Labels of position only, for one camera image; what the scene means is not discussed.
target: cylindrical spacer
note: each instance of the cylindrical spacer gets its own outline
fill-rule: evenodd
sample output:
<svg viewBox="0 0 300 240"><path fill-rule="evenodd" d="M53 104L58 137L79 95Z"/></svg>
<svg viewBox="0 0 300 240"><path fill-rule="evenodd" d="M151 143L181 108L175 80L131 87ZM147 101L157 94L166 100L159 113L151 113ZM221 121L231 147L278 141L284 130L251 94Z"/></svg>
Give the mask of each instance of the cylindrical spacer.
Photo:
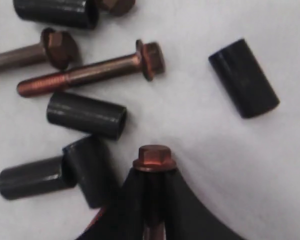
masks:
<svg viewBox="0 0 300 240"><path fill-rule="evenodd" d="M253 118L276 108L280 101L244 39L209 57L243 118Z"/></svg>
<svg viewBox="0 0 300 240"><path fill-rule="evenodd" d="M99 19L95 0L13 0L23 20L94 29Z"/></svg>
<svg viewBox="0 0 300 240"><path fill-rule="evenodd" d="M108 204L118 193L107 146L95 136L85 137L63 149L70 168L90 208Z"/></svg>
<svg viewBox="0 0 300 240"><path fill-rule="evenodd" d="M56 92L50 99L46 116L51 124L117 140L125 127L127 108L75 94Z"/></svg>
<svg viewBox="0 0 300 240"><path fill-rule="evenodd" d="M63 156L4 169L0 194L7 200L73 188L77 181Z"/></svg>

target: bolt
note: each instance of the bolt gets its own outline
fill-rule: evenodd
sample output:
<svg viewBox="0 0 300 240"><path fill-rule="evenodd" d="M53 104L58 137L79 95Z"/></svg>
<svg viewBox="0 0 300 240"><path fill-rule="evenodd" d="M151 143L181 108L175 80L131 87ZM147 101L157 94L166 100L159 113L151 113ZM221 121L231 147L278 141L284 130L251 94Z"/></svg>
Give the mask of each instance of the bolt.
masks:
<svg viewBox="0 0 300 240"><path fill-rule="evenodd" d="M158 43L143 44L137 40L134 54L28 79L18 84L17 91L22 97L34 97L139 72L151 81L164 71L165 62Z"/></svg>
<svg viewBox="0 0 300 240"><path fill-rule="evenodd" d="M144 173L143 238L164 240L164 172L177 168L171 149L162 145L142 146L133 168Z"/></svg>
<svg viewBox="0 0 300 240"><path fill-rule="evenodd" d="M96 2L99 8L120 17L133 8L136 0L96 0Z"/></svg>
<svg viewBox="0 0 300 240"><path fill-rule="evenodd" d="M142 172L159 173L177 168L171 149L162 145L146 145L139 148L139 158L133 167Z"/></svg>
<svg viewBox="0 0 300 240"><path fill-rule="evenodd" d="M46 28L41 33L40 43L0 53L0 70L42 62L64 70L78 55L76 42L69 33Z"/></svg>

